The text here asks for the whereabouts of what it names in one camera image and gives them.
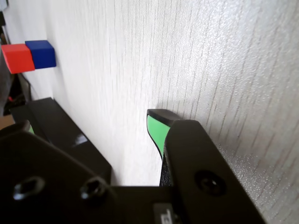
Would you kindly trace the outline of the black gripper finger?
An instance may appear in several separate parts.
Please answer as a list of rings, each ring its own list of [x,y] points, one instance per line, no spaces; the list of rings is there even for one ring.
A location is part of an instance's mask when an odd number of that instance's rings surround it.
[[[104,181],[62,150],[14,124],[0,132],[3,224],[108,224]]]
[[[185,224],[263,224],[264,219],[202,125],[147,110],[147,130],[167,162]]]

